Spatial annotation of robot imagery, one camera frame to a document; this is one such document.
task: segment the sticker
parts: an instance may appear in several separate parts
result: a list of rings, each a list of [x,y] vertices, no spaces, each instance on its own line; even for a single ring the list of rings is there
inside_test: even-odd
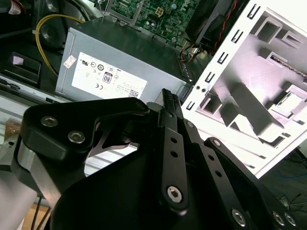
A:
[[[64,66],[66,66],[66,68],[70,68],[72,65],[73,65],[73,63],[75,63],[75,61],[76,61],[77,59],[73,56],[73,55],[70,55],[68,58],[67,58],[67,60],[64,62]]]
[[[71,85],[103,99],[140,98],[147,81],[80,52]]]
[[[17,5],[17,3],[15,3],[13,0],[11,0],[12,6],[11,9],[9,11],[9,14],[12,15],[18,15],[21,13],[21,7],[19,5]]]

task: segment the black metal bracket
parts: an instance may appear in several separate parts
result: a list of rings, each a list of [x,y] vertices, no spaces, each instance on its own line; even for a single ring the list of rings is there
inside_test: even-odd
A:
[[[259,229],[298,229],[289,210],[221,141],[209,138],[204,143],[216,153],[236,196]]]
[[[26,111],[16,159],[32,156],[27,171],[55,208],[52,228],[298,229],[295,218],[221,141],[201,139],[176,95],[162,94],[158,112],[135,98]],[[88,156],[132,142],[139,143],[137,151],[84,177]],[[92,196],[103,198],[93,202]],[[204,209],[208,204],[210,211]],[[114,221],[117,215],[120,221]]]

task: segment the green circuit board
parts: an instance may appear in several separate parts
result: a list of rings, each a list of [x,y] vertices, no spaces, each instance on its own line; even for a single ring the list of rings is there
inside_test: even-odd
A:
[[[137,26],[182,47],[185,29],[200,0],[145,0]]]
[[[111,10],[133,19],[142,0],[115,0]]]

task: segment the wire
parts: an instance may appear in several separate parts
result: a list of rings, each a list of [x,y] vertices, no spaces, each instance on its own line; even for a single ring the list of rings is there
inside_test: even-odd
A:
[[[47,216],[48,216],[48,214],[49,214],[50,211],[51,211],[51,208],[49,207],[49,208],[47,209],[47,212],[44,214],[42,220],[39,222],[39,224],[38,224],[36,230],[40,230],[40,228],[43,226],[43,224],[44,224],[44,222],[45,222],[45,220],[46,220],[46,218],[47,218]]]
[[[32,221],[32,224],[31,224],[31,230],[34,230],[35,223],[36,223],[36,218],[37,218],[37,215],[38,215],[38,211],[39,211],[39,207],[40,207],[40,203],[42,202],[42,199],[43,198],[40,196],[39,200],[38,200],[38,203],[37,203],[37,206],[36,206],[35,214],[33,216],[33,221]]]
[[[284,61],[282,61],[281,59],[279,59],[278,57],[276,56],[271,56],[271,59],[278,62],[279,64],[285,66],[286,68],[288,68],[289,70],[295,72],[296,74],[302,76],[303,78],[307,78],[307,75],[302,73],[301,71],[293,68],[292,66],[290,66],[289,64],[285,63]]]
[[[302,178],[302,177],[305,177],[307,176],[307,173],[306,174],[303,174],[303,175],[300,175],[300,176],[294,176],[294,177],[286,177],[286,176],[283,176],[283,175],[280,175],[278,173],[276,173],[277,176],[281,177],[281,178],[284,178],[284,179],[298,179],[298,178]]]
[[[220,41],[222,40],[222,35],[226,29],[226,24],[227,22],[229,21],[230,19],[230,16],[232,15],[232,13],[235,11],[236,7],[237,7],[237,3],[238,3],[238,0],[235,0],[234,4],[233,4],[233,7],[232,9],[229,11],[228,15],[226,16],[226,19],[224,20],[223,22],[223,27],[222,27],[222,31],[220,32],[220,35],[219,35],[219,38],[217,39],[217,41],[215,42],[214,44],[214,48],[212,49],[212,51],[210,52],[211,54],[214,54],[218,44],[220,43]]]
[[[64,18],[69,18],[69,19],[72,19],[76,22],[79,22],[79,23],[84,23],[83,20],[80,20],[78,18],[75,18],[75,17],[72,17],[72,16],[68,16],[68,15],[64,15],[64,14],[52,14],[52,15],[48,15],[44,18],[42,18],[37,26],[36,26],[36,30],[35,30],[35,40],[36,40],[36,45],[37,45],[37,48],[38,48],[38,51],[40,53],[40,55],[42,56],[43,58],[43,61],[45,62],[45,64],[48,66],[48,68],[57,76],[57,72],[54,70],[54,68],[51,66],[51,64],[49,63],[45,53],[44,53],[44,50],[42,48],[42,45],[40,43],[40,40],[39,40],[39,31],[41,29],[41,27],[43,26],[43,24],[48,21],[49,19],[51,18],[57,18],[57,17],[64,17]]]

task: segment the bolt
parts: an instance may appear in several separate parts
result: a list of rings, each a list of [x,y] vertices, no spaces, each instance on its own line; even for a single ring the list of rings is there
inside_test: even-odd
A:
[[[279,223],[281,226],[284,226],[283,219],[278,215],[277,212],[273,212],[274,219]]]
[[[187,121],[187,124],[188,124],[188,126],[189,126],[189,127],[194,128],[194,125],[193,125],[193,123],[192,123],[192,122]]]
[[[80,131],[72,131],[68,134],[68,139],[72,143],[81,144],[85,141],[85,136]]]
[[[294,219],[288,214],[288,213],[284,213],[284,216],[286,217],[287,221],[292,224],[293,226],[296,226],[296,223],[294,221]]]
[[[221,143],[218,141],[218,140],[213,140],[214,144],[217,146],[217,147],[220,147],[221,146]]]
[[[175,203],[180,203],[182,200],[182,195],[179,189],[174,186],[169,186],[167,188],[168,197]]]
[[[46,127],[55,127],[58,125],[57,119],[52,116],[44,116],[42,119],[40,119],[40,122]]]
[[[231,214],[232,214],[232,217],[235,219],[235,221],[241,227],[245,227],[246,226],[246,222],[245,222],[244,216],[242,216],[242,214],[238,210],[232,209]]]
[[[139,109],[142,109],[142,110],[147,110],[147,109],[148,109],[148,107],[147,107],[145,104],[143,104],[142,102],[137,102],[137,103],[136,103],[136,106],[137,106]]]

